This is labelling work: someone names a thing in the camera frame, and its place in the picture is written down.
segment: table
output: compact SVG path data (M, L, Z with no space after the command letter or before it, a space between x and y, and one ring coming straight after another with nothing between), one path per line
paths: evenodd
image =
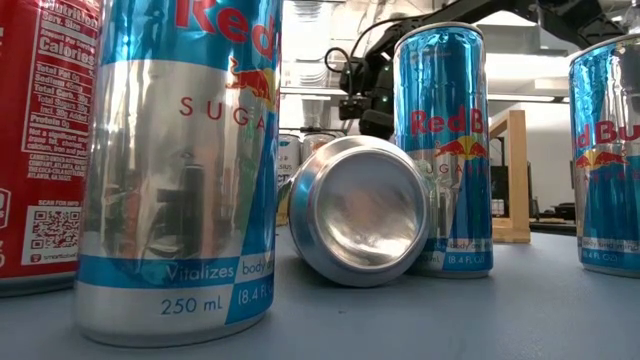
M276 301L225 339L132 350L81 337L72 292L0 299L0 359L640 359L640 280L582 269L574 237L496 245L489 278L335 286L277 238Z

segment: wall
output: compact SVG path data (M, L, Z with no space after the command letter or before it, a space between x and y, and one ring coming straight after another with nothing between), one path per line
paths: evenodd
M519 103L492 118L500 119L509 110L525 111L527 121L527 158L531 163L533 196L538 198L541 211L553 205L573 202L571 171L571 122L569 104ZM503 134L508 145L509 140ZM500 162L493 148L492 162Z

